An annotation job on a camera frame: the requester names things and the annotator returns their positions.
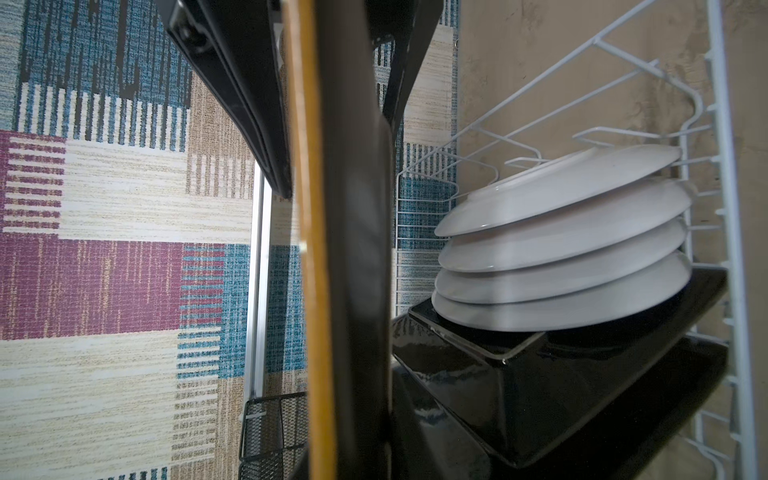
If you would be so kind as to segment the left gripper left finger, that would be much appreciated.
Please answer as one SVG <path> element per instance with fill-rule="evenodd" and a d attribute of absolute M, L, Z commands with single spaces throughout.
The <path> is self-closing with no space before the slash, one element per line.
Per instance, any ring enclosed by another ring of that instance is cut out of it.
<path fill-rule="evenodd" d="M 293 196 L 275 25 L 267 0 L 161 0 L 164 30 L 233 120 L 274 194 Z"/>

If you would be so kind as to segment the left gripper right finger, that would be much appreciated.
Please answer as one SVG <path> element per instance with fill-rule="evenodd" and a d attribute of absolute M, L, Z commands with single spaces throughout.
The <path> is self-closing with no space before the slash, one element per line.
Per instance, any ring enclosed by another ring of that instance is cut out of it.
<path fill-rule="evenodd" d="M 443 13 L 441 0 L 365 2 L 372 47 L 393 42 L 392 63 L 382 113 L 394 134 Z"/>

